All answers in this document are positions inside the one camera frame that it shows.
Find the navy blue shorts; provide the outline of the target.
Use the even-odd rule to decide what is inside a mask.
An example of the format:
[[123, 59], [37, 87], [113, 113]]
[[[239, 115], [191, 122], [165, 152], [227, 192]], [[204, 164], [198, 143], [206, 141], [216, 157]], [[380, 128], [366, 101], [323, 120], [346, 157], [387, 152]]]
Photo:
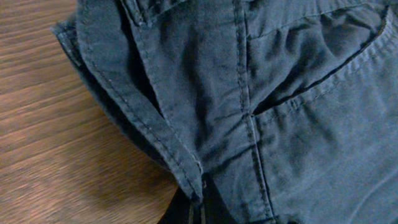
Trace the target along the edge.
[[396, 223], [397, 2], [79, 1], [53, 33], [178, 183], [162, 223]]

